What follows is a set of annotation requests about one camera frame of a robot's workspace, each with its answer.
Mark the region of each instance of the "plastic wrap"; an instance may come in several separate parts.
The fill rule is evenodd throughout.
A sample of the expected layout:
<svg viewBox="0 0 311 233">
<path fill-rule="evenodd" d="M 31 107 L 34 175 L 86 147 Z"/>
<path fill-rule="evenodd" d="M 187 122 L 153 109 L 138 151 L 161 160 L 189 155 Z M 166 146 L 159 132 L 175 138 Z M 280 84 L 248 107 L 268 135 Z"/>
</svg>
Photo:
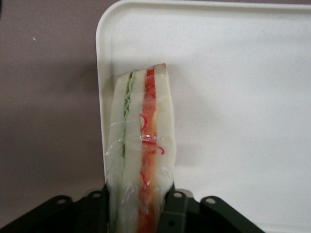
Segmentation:
<svg viewBox="0 0 311 233">
<path fill-rule="evenodd" d="M 112 233 L 156 232 L 176 145 L 166 65 L 118 78 L 105 154 Z"/>
</svg>

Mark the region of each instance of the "screw hole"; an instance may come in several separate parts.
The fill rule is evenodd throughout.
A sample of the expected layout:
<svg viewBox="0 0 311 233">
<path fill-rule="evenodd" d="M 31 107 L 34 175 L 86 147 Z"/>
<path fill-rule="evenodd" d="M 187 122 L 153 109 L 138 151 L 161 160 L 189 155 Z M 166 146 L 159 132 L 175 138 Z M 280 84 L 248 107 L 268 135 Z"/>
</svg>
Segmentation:
<svg viewBox="0 0 311 233">
<path fill-rule="evenodd" d="M 211 205 L 216 204 L 216 201 L 215 201 L 213 198 L 207 198 L 207 199 L 205 200 L 205 202 L 206 202 L 207 204 L 211 204 Z"/>
<path fill-rule="evenodd" d="M 93 193 L 93 194 L 92 194 L 92 197 L 93 197 L 93 198 L 99 198 L 100 196 L 101 196 L 100 193 Z"/>
<path fill-rule="evenodd" d="M 181 194 L 181 193 L 179 193 L 179 192 L 175 192 L 174 193 L 174 197 L 175 198 L 181 198 L 183 195 Z"/>
<path fill-rule="evenodd" d="M 66 199 L 60 199 L 56 203 L 60 205 L 60 204 L 64 204 L 66 201 L 67 201 Z"/>
<path fill-rule="evenodd" d="M 169 221 L 169 226 L 172 227 L 175 225 L 175 222 L 174 221 Z"/>
</svg>

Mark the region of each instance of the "sandwich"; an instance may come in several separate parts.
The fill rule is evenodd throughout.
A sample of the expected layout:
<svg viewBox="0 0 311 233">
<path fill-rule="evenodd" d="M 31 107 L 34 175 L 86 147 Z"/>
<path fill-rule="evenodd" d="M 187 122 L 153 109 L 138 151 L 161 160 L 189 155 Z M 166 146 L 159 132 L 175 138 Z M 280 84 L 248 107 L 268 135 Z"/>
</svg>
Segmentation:
<svg viewBox="0 0 311 233">
<path fill-rule="evenodd" d="M 165 194 L 173 184 L 175 155 L 166 65 L 121 75 L 104 160 L 110 232 L 156 232 Z"/>
</svg>

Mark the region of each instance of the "plastic tray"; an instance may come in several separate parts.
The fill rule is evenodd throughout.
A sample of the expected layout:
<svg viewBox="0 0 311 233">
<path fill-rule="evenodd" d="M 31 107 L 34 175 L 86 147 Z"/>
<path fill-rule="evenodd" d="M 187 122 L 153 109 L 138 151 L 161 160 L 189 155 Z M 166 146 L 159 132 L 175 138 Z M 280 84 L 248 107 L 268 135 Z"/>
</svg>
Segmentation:
<svg viewBox="0 0 311 233">
<path fill-rule="evenodd" d="M 311 232 L 309 6 L 119 1 L 96 46 L 103 144 L 115 77 L 165 62 L 176 187 L 216 195 L 268 233 Z"/>
</svg>

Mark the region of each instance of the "black plastic part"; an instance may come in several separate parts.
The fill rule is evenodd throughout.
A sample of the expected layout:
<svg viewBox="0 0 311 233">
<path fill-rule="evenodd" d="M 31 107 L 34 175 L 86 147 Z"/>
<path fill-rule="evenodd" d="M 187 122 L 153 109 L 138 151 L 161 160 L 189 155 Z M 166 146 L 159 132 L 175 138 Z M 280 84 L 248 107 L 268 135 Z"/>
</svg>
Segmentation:
<svg viewBox="0 0 311 233">
<path fill-rule="evenodd" d="M 0 233 L 107 233 L 109 192 L 79 201 L 57 196 L 0 229 Z M 197 202 L 174 186 L 167 193 L 157 233 L 264 233 L 218 197 Z"/>
<path fill-rule="evenodd" d="M 0 229 L 0 233 L 107 233 L 109 193 L 103 190 L 72 202 L 57 196 Z"/>
<path fill-rule="evenodd" d="M 164 211 L 158 224 L 158 233 L 183 233 L 186 228 L 187 196 L 178 191 L 169 192 L 166 196 Z"/>
<path fill-rule="evenodd" d="M 172 188 L 157 233 L 264 233 L 218 197 L 197 202 Z"/>
</svg>

